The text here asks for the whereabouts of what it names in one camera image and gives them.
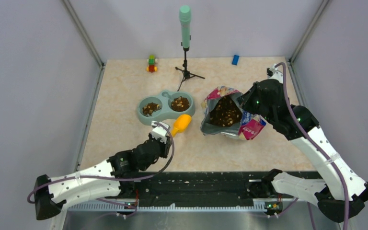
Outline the yellow plastic scoop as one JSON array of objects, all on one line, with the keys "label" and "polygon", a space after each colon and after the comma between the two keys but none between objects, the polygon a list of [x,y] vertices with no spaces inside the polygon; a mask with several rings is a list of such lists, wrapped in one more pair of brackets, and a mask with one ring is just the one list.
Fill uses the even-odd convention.
[{"label": "yellow plastic scoop", "polygon": [[175,137],[179,133],[183,133],[191,123],[192,117],[187,114],[180,115],[173,124],[171,135]]}]

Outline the cat food bag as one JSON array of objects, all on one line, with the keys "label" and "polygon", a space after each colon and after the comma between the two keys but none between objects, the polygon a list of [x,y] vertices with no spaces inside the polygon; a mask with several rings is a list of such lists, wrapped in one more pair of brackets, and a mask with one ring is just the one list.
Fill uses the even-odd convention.
[{"label": "cat food bag", "polygon": [[200,131],[205,136],[222,134],[234,139],[254,139],[266,126],[266,122],[260,115],[253,115],[240,108],[237,99],[242,95],[234,88],[215,88],[201,103],[204,119]]}]

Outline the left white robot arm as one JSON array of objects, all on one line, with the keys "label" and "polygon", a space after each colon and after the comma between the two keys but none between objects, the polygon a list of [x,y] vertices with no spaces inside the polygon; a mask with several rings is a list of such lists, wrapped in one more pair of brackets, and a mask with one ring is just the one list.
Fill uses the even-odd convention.
[{"label": "left white robot arm", "polygon": [[40,175],[27,201],[34,204],[37,220],[50,219],[69,207],[86,201],[119,196],[129,198],[134,193],[134,182],[150,179],[139,177],[159,158],[167,158],[173,139],[153,137],[136,148],[116,153],[101,163],[57,178]]}]

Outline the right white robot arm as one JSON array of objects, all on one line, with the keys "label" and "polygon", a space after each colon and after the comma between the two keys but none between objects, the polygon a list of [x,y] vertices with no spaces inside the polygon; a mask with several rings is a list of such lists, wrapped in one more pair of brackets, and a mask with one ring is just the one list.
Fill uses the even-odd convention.
[{"label": "right white robot arm", "polygon": [[368,182],[345,163],[310,110],[290,103],[280,81],[255,82],[237,101],[243,111],[262,116],[274,130],[284,135],[321,176],[320,180],[304,179],[273,169],[262,179],[265,196],[294,196],[317,206],[336,223],[356,216],[364,208],[368,201]]}]

